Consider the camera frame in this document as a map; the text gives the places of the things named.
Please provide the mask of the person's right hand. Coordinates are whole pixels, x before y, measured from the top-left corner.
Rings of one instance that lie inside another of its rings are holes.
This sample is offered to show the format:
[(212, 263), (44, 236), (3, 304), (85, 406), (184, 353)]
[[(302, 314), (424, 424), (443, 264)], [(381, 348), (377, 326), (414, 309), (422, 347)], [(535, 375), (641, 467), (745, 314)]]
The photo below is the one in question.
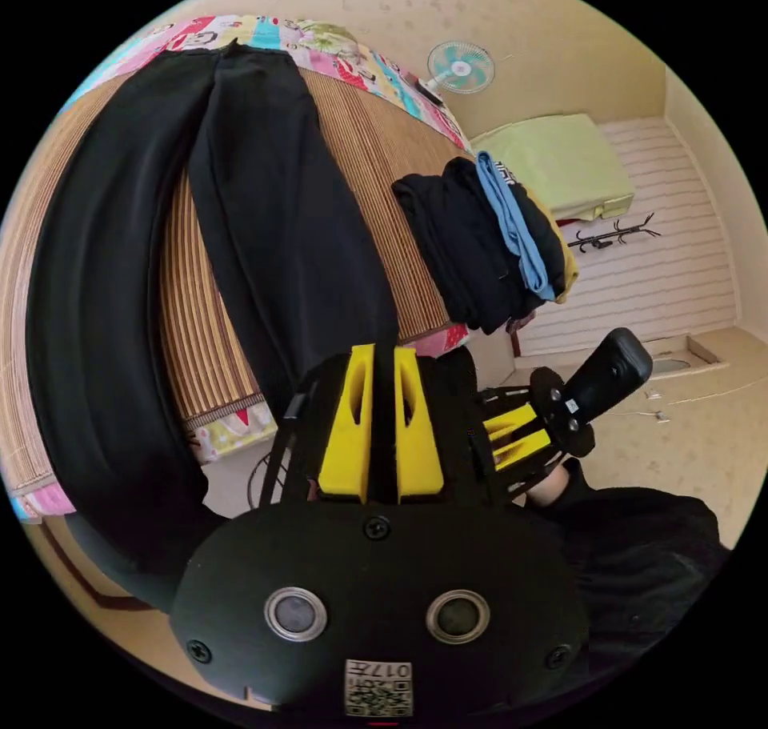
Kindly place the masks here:
[(573, 460), (559, 463), (540, 483), (526, 493), (526, 506), (546, 508), (556, 503), (566, 492), (571, 480)]

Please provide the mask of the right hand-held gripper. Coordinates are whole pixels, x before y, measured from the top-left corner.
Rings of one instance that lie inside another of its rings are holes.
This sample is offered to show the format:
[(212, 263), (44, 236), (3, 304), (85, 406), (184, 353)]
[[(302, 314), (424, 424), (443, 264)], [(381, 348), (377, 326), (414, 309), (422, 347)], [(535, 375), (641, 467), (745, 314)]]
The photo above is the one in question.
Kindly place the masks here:
[(472, 502), (526, 501), (531, 487), (572, 459), (570, 485), (558, 503), (580, 488), (579, 460), (594, 447), (591, 421), (551, 369), (534, 370), (524, 387), (483, 391), (472, 404)]

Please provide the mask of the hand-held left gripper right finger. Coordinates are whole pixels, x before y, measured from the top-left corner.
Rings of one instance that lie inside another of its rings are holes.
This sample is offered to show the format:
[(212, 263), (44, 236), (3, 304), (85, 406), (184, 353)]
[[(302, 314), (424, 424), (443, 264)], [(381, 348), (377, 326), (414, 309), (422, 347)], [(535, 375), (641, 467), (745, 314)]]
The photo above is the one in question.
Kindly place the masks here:
[(394, 429), (398, 501), (439, 495), (444, 477), (418, 357), (400, 346), (394, 349)]

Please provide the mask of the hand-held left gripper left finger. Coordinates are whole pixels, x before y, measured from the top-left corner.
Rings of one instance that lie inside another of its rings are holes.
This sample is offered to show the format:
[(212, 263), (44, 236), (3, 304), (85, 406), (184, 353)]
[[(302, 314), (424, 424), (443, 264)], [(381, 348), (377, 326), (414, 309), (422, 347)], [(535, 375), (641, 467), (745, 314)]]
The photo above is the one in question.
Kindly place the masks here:
[(374, 345), (354, 346), (318, 475), (323, 495), (367, 501), (373, 390)]

